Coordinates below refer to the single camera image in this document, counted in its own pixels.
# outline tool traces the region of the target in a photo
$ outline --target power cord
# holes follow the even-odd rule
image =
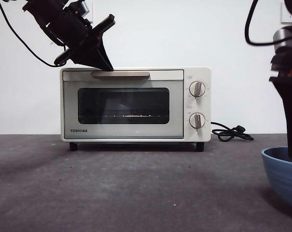
[[[3,15],[3,17],[4,17],[4,19],[5,19],[5,22],[6,22],[6,24],[9,26],[9,28],[11,29],[11,31],[13,32],[13,34],[20,40],[20,42],[39,60],[39,61],[41,61],[41,62],[43,62],[44,64],[46,64],[47,66],[49,66],[49,67],[52,67],[52,68],[57,68],[57,67],[62,67],[62,66],[64,66],[64,65],[66,65],[66,62],[65,63],[63,63],[63,64],[61,64],[61,65],[52,65],[52,64],[49,64],[49,63],[47,63],[46,61],[44,61],[43,59],[41,59],[38,55],[36,55],[32,50],[31,50],[31,48],[26,44],[26,42],[25,41],[23,41],[23,39],[17,34],[17,32],[13,29],[13,27],[12,27],[12,25],[10,24],[10,22],[9,22],[9,20],[8,20],[8,18],[7,18],[7,16],[6,16],[6,14],[5,14],[5,12],[4,12],[4,9],[3,9],[3,7],[2,7],[2,5],[1,5],[1,3],[0,3],[0,10],[1,10],[1,12],[2,12],[2,15]]]
[[[246,129],[244,127],[237,126],[237,127],[230,129],[227,126],[220,124],[220,123],[217,123],[217,122],[211,122],[211,124],[221,126],[221,127],[226,129],[226,130],[223,130],[223,129],[212,130],[213,134],[217,135],[219,140],[222,142],[228,142],[228,141],[232,140],[234,137],[238,137],[238,138],[245,139],[245,140],[253,140],[253,137],[251,137],[249,134],[244,133],[246,131]]]
[[[246,42],[248,44],[250,44],[250,45],[253,45],[253,46],[271,46],[271,45],[280,44],[280,43],[285,42],[287,40],[292,40],[292,36],[287,37],[287,38],[284,38],[282,40],[277,40],[277,41],[274,41],[274,42],[269,42],[269,43],[255,43],[255,42],[252,42],[250,40],[250,38],[249,38],[249,27],[250,27],[251,19],[252,19],[254,10],[255,10],[255,8],[257,6],[257,3],[258,3],[258,0],[254,0],[252,2],[251,8],[250,8],[250,11],[249,11],[249,14],[248,14],[248,18],[247,18],[247,22],[246,22],[246,26],[245,26],[245,38],[246,38]]]

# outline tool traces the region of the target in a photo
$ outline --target glass window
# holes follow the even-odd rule
[[[78,121],[81,124],[167,124],[169,120],[167,88],[78,90]]]

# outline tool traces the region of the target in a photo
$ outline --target wall outlet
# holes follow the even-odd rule
[[[281,3],[281,23],[292,23],[292,14],[290,14],[284,2]]]

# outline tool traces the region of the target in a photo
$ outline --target oven control panel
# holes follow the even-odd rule
[[[184,69],[184,139],[210,140],[211,70],[206,67]]]

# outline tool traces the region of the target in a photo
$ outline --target white wall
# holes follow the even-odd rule
[[[114,67],[209,66],[212,120],[249,133],[284,133],[281,99],[268,82],[273,47],[245,43],[251,0],[95,0],[95,23],[112,13],[104,45]],[[262,0],[251,37],[269,41],[282,25],[280,0]],[[39,29],[25,1],[2,3],[14,28],[51,63],[61,48]],[[67,67],[76,67],[69,63]],[[0,14],[0,134],[60,133],[59,69],[37,61]]]

